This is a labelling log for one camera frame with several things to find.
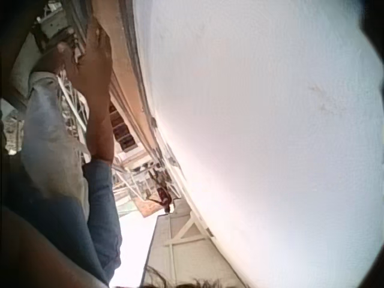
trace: hand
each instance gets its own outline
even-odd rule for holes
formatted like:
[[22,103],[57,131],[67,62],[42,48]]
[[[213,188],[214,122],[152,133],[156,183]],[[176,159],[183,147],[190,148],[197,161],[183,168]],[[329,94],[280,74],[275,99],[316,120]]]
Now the hand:
[[86,53],[75,63],[72,50],[60,43],[65,70],[72,85],[87,99],[90,110],[108,108],[109,84],[112,74],[112,52],[107,32],[95,17],[88,25]]

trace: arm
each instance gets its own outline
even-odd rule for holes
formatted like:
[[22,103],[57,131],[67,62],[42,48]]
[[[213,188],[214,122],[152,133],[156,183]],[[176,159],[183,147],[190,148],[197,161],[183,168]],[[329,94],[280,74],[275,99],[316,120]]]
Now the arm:
[[87,31],[86,54],[75,63],[72,50],[62,45],[69,80],[87,100],[89,119],[86,144],[92,158],[112,164],[114,157],[112,124],[109,117],[109,85],[112,52],[109,36],[92,18]]
[[154,200],[154,199],[151,199],[151,198],[147,198],[147,200],[155,202],[157,204],[160,204],[161,206],[163,205],[160,201],[157,201],[157,200]]
[[1,279],[31,287],[106,287],[57,250],[28,222],[1,208]]

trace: wall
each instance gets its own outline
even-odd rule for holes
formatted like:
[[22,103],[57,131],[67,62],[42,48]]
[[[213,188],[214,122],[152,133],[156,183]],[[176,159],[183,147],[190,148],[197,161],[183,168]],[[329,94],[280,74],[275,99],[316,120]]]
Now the wall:
[[153,116],[251,286],[356,287],[383,244],[383,66],[355,2],[134,2]]
[[[182,199],[175,202],[173,213],[157,218],[149,248],[148,266],[161,273],[172,284],[194,283],[195,280],[213,277],[219,278],[224,288],[244,288],[233,269],[196,224],[182,233],[181,239],[177,238],[182,241],[175,240],[191,218],[191,209],[186,201]],[[158,279],[152,273],[145,273],[144,282],[156,284]]]

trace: finger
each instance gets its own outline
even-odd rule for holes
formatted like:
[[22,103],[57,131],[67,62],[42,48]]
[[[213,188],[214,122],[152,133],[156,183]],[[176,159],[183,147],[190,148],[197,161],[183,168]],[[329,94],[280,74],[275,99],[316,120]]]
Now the finger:
[[92,16],[88,23],[88,30],[86,33],[86,44],[87,48],[96,48],[98,47],[100,36],[100,24],[97,19]]
[[59,53],[62,55],[62,60],[64,63],[65,70],[67,72],[68,79],[71,82],[76,81],[78,70],[74,60],[73,51],[65,42],[60,42],[57,47],[58,47]]
[[105,51],[106,55],[111,55],[110,38],[103,28],[100,33],[100,47]]

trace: hair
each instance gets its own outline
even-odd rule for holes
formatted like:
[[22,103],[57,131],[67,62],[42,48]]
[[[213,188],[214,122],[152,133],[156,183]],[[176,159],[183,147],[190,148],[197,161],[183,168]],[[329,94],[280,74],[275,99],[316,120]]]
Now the hair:
[[142,284],[139,288],[222,288],[220,282],[208,280],[195,280],[193,283],[172,285],[156,269],[147,266],[147,273],[151,276],[151,284]]

